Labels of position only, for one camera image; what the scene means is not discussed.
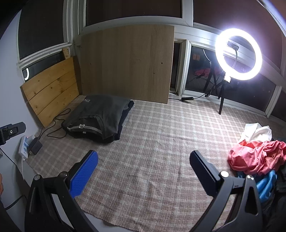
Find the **person left hand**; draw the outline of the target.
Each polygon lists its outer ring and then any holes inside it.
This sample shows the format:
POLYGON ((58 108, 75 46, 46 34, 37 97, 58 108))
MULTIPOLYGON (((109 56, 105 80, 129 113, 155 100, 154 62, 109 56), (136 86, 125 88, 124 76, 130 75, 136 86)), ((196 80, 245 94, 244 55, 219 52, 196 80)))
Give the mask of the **person left hand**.
POLYGON ((3 187, 3 176, 2 176, 2 174, 0 174, 0 196, 3 194, 3 190, 4 190, 4 187, 3 187))

